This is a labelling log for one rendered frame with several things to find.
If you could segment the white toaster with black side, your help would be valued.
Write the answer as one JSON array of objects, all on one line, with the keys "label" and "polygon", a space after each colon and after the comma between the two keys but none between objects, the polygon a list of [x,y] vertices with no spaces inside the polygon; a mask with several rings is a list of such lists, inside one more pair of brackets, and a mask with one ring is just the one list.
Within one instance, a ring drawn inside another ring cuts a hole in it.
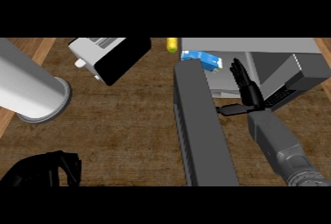
[{"label": "white toaster with black side", "polygon": [[84,67],[111,86],[149,51],[151,39],[76,38],[68,48],[77,56],[76,66]]}]

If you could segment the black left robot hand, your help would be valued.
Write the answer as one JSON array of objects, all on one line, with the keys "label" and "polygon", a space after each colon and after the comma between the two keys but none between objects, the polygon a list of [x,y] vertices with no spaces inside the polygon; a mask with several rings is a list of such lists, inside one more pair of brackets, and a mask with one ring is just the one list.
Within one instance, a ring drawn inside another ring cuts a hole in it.
[{"label": "black left robot hand", "polygon": [[58,169],[65,171],[67,184],[78,186],[81,160],[77,153],[67,153],[62,150],[19,160],[0,179],[0,186],[59,186]]}]

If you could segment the grey microwave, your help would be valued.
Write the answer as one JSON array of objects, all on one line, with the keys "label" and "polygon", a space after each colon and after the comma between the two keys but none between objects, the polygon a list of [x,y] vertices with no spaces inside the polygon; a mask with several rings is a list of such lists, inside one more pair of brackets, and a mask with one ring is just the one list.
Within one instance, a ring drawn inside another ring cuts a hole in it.
[{"label": "grey microwave", "polygon": [[240,60],[272,110],[331,78],[312,38],[182,38],[180,50],[203,51],[222,59],[222,69],[206,73],[214,98],[241,96],[231,72],[232,62]]}]

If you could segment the blue and white milk carton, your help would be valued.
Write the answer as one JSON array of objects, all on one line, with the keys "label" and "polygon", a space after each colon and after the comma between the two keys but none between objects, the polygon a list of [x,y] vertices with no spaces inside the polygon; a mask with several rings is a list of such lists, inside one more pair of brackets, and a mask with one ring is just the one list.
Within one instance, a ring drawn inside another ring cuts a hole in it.
[{"label": "blue and white milk carton", "polygon": [[182,60],[200,60],[201,67],[210,72],[217,72],[223,68],[223,60],[203,51],[183,51],[180,53]]}]

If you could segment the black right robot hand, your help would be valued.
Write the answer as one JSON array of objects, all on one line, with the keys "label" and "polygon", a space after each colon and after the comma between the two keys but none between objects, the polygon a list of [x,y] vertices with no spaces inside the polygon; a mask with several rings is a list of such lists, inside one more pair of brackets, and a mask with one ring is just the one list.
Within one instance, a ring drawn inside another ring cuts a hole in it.
[{"label": "black right robot hand", "polygon": [[254,111],[265,110],[265,98],[257,87],[256,82],[251,80],[244,64],[238,59],[234,59],[231,72],[240,88],[240,95],[243,99],[241,104],[231,104],[216,108],[216,111],[223,116],[237,116],[248,114]]}]

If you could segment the pale grey cylinder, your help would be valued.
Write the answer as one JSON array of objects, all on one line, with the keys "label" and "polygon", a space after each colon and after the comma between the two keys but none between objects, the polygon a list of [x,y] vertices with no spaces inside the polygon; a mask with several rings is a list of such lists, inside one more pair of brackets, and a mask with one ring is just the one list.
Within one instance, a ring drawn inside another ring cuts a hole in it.
[{"label": "pale grey cylinder", "polygon": [[55,77],[6,38],[0,38],[0,107],[27,123],[53,120],[73,96],[70,83]]}]

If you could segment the yellow green corn cob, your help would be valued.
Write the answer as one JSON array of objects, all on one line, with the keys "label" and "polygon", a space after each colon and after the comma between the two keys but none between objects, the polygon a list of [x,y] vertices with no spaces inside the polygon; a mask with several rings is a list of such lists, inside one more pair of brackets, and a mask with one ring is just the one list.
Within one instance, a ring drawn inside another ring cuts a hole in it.
[{"label": "yellow green corn cob", "polygon": [[167,38],[167,50],[170,53],[176,53],[179,49],[179,40],[176,38]]}]

